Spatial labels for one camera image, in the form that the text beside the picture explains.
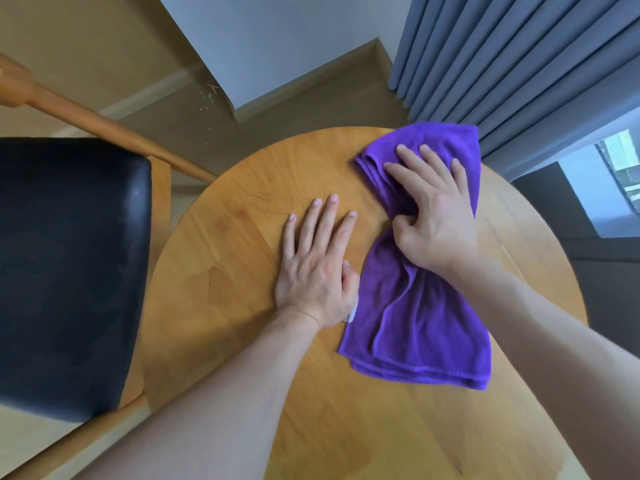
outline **curtain fold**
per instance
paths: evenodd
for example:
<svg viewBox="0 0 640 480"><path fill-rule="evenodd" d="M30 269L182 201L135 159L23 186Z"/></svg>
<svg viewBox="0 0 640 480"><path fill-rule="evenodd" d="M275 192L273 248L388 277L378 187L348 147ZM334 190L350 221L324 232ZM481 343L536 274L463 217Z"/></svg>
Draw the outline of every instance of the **curtain fold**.
<svg viewBox="0 0 640 480"><path fill-rule="evenodd" d="M640 104L640 0L412 0L388 81L513 180Z"/></svg>

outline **microfiber cloth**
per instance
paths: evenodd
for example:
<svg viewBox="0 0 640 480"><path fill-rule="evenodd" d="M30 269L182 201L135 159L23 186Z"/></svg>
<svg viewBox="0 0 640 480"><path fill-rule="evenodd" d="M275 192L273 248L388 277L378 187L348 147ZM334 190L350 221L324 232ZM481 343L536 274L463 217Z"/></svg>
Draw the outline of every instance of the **microfiber cloth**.
<svg viewBox="0 0 640 480"><path fill-rule="evenodd" d="M476 127L417 123L375 140L356 157L390 219L418 213L411 196L382 167L401 163L400 143L418 155L418 147L427 144L449 168L457 158L467 171L475 215L481 169ZM375 241L364 263L358 308L338 352L354 370L390 381L484 390L491 377L487 329L448 282L404 257L391 228Z"/></svg>

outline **black leather chair seat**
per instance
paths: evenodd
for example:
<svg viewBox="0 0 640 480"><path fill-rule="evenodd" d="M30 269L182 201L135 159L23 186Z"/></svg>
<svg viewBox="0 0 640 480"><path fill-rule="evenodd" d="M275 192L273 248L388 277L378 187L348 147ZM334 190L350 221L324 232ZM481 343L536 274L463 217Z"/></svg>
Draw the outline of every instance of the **black leather chair seat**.
<svg viewBox="0 0 640 480"><path fill-rule="evenodd" d="M145 293L150 170L100 139L0 139L0 402L69 421L117 408Z"/></svg>

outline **right hand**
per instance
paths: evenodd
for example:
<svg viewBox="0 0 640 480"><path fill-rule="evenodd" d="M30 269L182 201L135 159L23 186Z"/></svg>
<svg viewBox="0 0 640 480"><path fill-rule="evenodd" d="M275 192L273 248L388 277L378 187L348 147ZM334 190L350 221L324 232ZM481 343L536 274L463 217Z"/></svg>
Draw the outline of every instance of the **right hand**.
<svg viewBox="0 0 640 480"><path fill-rule="evenodd" d="M396 152L406 167L397 163L384 165L419 209L417 219L396 216L394 238L409 261L443 276L458 261L478 252L467 172L457 159L449 171L426 144L419 150L424 159L399 144Z"/></svg>

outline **table top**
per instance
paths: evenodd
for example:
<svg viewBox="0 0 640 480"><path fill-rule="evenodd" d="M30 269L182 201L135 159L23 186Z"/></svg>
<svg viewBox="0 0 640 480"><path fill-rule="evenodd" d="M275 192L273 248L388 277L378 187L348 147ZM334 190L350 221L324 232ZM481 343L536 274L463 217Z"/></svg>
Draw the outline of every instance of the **table top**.
<svg viewBox="0 0 640 480"><path fill-rule="evenodd" d="M272 144L210 185L173 231L142 324L153 410L242 350L274 312L286 217L314 197L358 211L346 258L358 270L387 217L348 165L389 129L330 128ZM586 324L571 265L540 215L483 168L485 254ZM284 405L267 479L555 479L571 457L552 421L492 341L487 391L365 377L338 355L344 325L312 343Z"/></svg>

